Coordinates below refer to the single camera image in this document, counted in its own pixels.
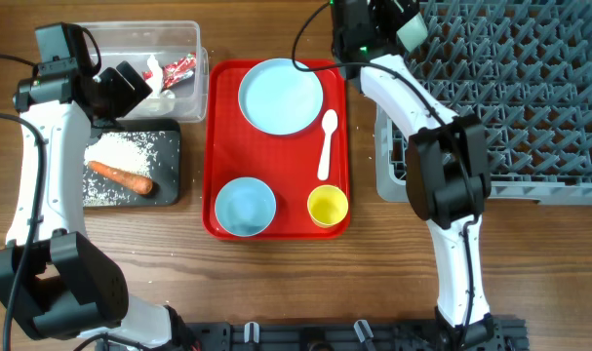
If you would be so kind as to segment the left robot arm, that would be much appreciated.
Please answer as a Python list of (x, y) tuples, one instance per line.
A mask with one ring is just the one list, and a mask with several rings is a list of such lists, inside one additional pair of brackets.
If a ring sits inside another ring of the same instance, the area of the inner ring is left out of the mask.
[(120, 267), (88, 238), (84, 220), (92, 124), (126, 115), (150, 88), (126, 62), (103, 68), (85, 27), (59, 22), (35, 35), (41, 60), (14, 96), (23, 156), (17, 210), (0, 250), (4, 325), (34, 340), (186, 350), (192, 337), (176, 311), (132, 296)]

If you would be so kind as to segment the white napkin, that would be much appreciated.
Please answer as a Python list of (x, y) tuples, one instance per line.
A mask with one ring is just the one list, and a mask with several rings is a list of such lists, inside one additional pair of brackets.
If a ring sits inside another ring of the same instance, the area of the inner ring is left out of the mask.
[(146, 83), (151, 88), (152, 93), (146, 99), (148, 109), (153, 114), (167, 114), (174, 110), (176, 95), (163, 88), (164, 86), (164, 72), (160, 66), (157, 58), (151, 55), (147, 60), (147, 66), (151, 76), (146, 79)]

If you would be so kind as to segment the yellow plastic cup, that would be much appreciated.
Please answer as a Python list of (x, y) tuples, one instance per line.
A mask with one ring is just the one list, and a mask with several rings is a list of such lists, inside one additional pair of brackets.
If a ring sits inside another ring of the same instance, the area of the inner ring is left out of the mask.
[(338, 187), (324, 184), (311, 191), (307, 199), (311, 220), (319, 227), (330, 228), (341, 223), (348, 214), (349, 202)]

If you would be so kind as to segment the green bowl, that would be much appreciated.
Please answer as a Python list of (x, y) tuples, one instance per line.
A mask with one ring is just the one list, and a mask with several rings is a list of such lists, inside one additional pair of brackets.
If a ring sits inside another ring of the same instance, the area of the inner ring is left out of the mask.
[(422, 14), (416, 14), (396, 32), (397, 39), (407, 52), (412, 52), (428, 37), (428, 29)]

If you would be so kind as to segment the white rice pile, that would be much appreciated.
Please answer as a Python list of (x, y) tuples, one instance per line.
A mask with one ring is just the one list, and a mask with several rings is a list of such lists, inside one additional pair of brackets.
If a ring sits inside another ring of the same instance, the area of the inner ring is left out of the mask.
[(151, 162), (157, 154), (154, 144), (137, 132), (105, 133), (85, 150), (83, 206), (86, 208), (136, 205), (147, 195), (139, 195), (97, 174), (88, 167), (98, 161), (136, 175), (152, 178)]

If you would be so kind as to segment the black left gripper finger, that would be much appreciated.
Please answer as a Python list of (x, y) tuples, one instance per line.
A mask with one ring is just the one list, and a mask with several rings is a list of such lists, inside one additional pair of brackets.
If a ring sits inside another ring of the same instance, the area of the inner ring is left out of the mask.
[(99, 76), (97, 86), (95, 113), (99, 118), (121, 118), (137, 106), (133, 88), (116, 68), (106, 68)]
[(144, 99), (150, 96), (152, 89), (146, 83), (143, 77), (127, 61), (124, 60), (119, 63), (116, 66), (116, 69), (133, 88), (133, 98), (135, 104), (141, 103)]

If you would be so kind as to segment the light blue plate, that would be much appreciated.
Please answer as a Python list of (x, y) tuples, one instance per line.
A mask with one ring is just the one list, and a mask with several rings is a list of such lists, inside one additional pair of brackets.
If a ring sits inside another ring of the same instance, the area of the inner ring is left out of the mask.
[(318, 117), (324, 102), (320, 79), (302, 62), (289, 58), (264, 60), (242, 79), (238, 103), (246, 120), (257, 130), (288, 136), (306, 129)]

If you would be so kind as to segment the orange carrot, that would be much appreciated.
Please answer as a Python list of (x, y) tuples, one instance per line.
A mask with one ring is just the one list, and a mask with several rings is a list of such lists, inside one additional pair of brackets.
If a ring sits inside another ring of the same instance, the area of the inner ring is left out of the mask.
[(136, 175), (107, 166), (98, 161), (89, 161), (88, 167), (97, 174), (108, 178), (139, 195), (148, 195), (153, 189), (153, 181), (144, 175)]

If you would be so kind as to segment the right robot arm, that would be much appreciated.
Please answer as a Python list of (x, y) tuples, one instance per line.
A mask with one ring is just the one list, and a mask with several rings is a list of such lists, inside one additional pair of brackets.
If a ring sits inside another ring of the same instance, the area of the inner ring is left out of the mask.
[(493, 336), (484, 297), (479, 234), (491, 194), (485, 127), (434, 98), (403, 54), (428, 29), (415, 1), (333, 1), (332, 53), (344, 78), (373, 100), (407, 140), (409, 203), (431, 234), (439, 279), (436, 314), (443, 349)]

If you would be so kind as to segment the light blue bowl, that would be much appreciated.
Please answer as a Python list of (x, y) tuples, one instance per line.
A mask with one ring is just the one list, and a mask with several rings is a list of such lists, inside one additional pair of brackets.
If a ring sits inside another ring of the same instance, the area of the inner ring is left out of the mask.
[(264, 231), (277, 212), (272, 189), (255, 177), (238, 177), (217, 194), (215, 215), (219, 225), (236, 237), (253, 237)]

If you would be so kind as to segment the white plastic spoon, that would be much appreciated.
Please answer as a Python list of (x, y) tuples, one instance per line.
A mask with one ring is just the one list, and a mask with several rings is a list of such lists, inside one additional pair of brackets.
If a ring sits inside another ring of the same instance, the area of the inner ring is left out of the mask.
[(333, 109), (329, 109), (322, 119), (324, 141), (318, 164), (317, 177), (319, 180), (327, 180), (330, 174), (332, 136), (338, 127), (338, 116)]

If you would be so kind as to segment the red snack wrapper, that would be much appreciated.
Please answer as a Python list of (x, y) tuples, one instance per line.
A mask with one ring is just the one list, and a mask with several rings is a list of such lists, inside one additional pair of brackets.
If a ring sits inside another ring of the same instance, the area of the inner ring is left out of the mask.
[[(197, 66), (197, 58), (195, 54), (189, 53), (173, 63), (166, 65), (160, 64), (160, 66), (163, 68), (164, 72), (163, 88), (168, 90), (177, 83), (187, 80), (194, 75)], [(147, 71), (142, 72), (141, 75), (146, 81), (146, 79), (151, 76), (149, 68)]]

